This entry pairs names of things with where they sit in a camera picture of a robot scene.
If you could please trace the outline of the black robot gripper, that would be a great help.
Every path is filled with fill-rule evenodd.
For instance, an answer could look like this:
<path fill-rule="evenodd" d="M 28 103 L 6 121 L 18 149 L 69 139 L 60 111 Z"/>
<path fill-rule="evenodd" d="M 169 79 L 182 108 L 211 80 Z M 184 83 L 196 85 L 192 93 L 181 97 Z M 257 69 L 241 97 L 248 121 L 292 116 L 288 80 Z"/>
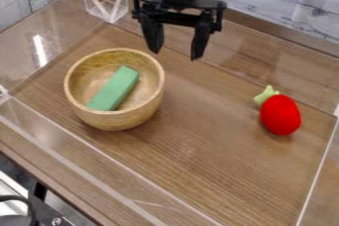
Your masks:
<path fill-rule="evenodd" d="M 146 47 L 158 53 L 164 43 L 164 24 L 194 28 L 190 60 L 204 54 L 211 32 L 220 32 L 227 4 L 219 0 L 132 0 L 132 17 L 141 26 Z"/>

